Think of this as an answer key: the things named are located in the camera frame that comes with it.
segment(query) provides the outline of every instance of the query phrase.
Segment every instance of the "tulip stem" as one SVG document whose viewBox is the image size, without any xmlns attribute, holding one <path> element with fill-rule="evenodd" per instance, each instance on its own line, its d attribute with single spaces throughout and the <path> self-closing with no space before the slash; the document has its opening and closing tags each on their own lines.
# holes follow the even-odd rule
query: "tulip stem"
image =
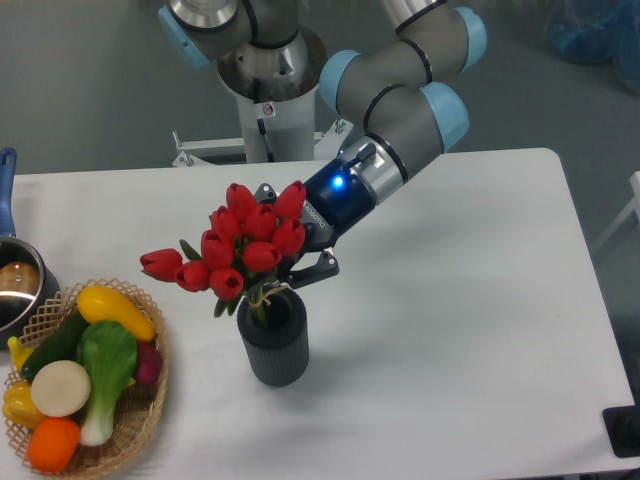
<svg viewBox="0 0 640 480">
<path fill-rule="evenodd" d="M 267 328 L 269 325 L 267 322 L 267 312 L 264 309 L 264 302 L 262 300 L 262 288 L 259 288 L 258 291 L 249 298 L 249 304 L 258 322 Z"/>
</svg>

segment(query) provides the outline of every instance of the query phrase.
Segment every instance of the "yellow pepper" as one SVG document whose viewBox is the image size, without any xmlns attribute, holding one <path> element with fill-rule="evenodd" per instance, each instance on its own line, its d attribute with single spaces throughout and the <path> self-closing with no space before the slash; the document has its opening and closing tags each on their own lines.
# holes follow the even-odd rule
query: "yellow pepper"
<svg viewBox="0 0 640 480">
<path fill-rule="evenodd" d="M 36 408 L 31 400 L 31 385 L 25 380 L 14 383 L 4 392 L 2 413 L 13 423 L 36 428 L 45 416 Z"/>
<path fill-rule="evenodd" d="M 76 299 L 80 315 L 93 324 L 114 320 L 139 342 L 150 342 L 156 336 L 153 322 L 124 293 L 102 285 L 83 288 Z"/>
<path fill-rule="evenodd" d="M 11 352 L 11 361 L 18 370 L 21 370 L 24 362 L 33 353 L 33 348 L 23 346 L 18 337 L 9 337 L 7 346 Z"/>
</svg>

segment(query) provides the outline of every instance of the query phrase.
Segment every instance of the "tulip bouquet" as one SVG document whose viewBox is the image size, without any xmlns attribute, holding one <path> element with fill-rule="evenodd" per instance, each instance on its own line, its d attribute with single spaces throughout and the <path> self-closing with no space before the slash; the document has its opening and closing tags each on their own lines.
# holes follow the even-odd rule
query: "tulip bouquet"
<svg viewBox="0 0 640 480">
<path fill-rule="evenodd" d="M 211 289 L 218 297 L 214 316 L 232 315 L 243 297 L 255 318 L 268 326 L 262 292 L 285 257 L 296 255 L 305 240 L 300 221 L 306 190 L 302 182 L 286 187 L 274 203 L 258 203 L 244 185 L 232 183 L 226 205 L 210 216 L 211 228 L 202 233 L 198 253 L 185 240 L 186 257 L 165 248 L 140 257 L 143 272 L 156 280 L 175 282 L 190 292 Z"/>
</svg>

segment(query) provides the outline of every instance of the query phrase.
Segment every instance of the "black vase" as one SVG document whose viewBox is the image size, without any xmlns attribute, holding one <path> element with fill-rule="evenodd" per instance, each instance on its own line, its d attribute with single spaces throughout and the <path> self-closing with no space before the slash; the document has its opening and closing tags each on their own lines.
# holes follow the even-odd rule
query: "black vase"
<svg viewBox="0 0 640 480">
<path fill-rule="evenodd" d="M 238 330 L 253 373 L 263 383 L 283 387 L 295 382 L 309 364 L 307 310 L 290 288 L 269 295 L 269 326 L 253 315 L 245 298 L 238 309 Z"/>
</svg>

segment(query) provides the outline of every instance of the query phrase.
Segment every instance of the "red radish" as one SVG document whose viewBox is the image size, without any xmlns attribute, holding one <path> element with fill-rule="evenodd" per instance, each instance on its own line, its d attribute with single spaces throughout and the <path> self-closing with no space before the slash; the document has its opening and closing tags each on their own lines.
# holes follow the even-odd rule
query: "red radish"
<svg viewBox="0 0 640 480">
<path fill-rule="evenodd" d="M 149 385 L 158 381 L 162 371 L 162 355 L 148 343 L 138 342 L 138 363 L 133 372 L 133 379 L 141 385 Z"/>
</svg>

